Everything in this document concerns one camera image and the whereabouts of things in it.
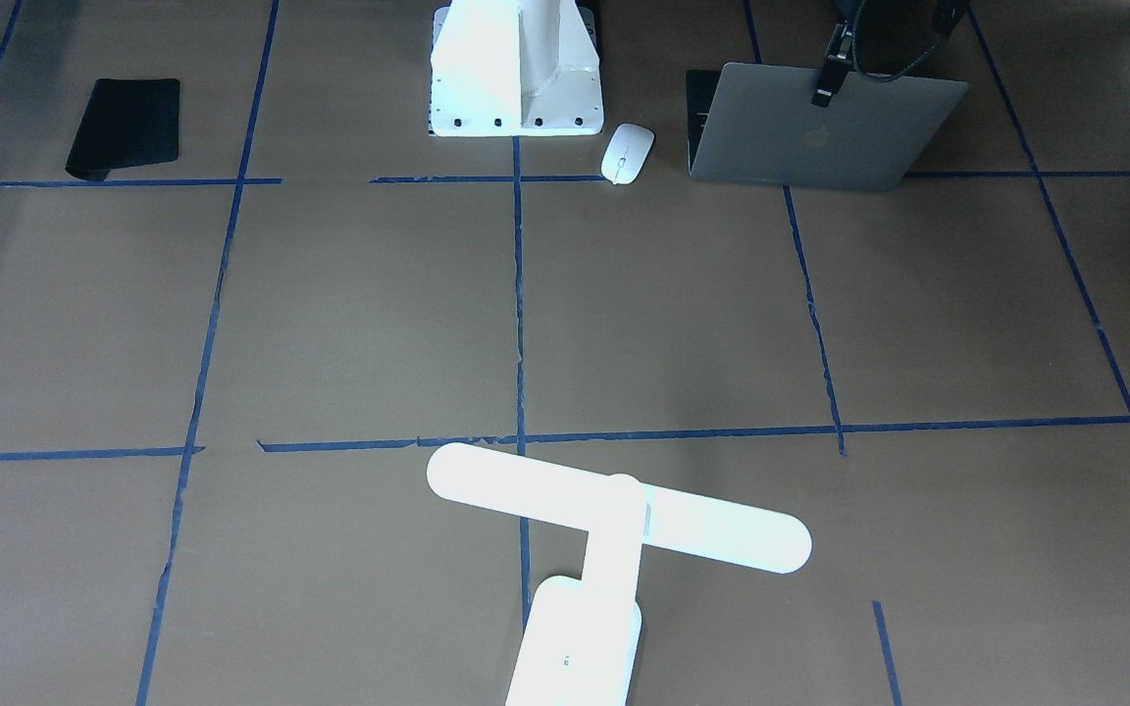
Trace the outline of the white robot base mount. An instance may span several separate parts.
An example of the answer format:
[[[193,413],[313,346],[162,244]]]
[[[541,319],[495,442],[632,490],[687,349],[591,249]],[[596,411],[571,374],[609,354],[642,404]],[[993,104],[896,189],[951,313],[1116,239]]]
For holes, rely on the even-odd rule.
[[[605,127],[592,1],[452,1],[434,14],[431,134],[594,136]]]

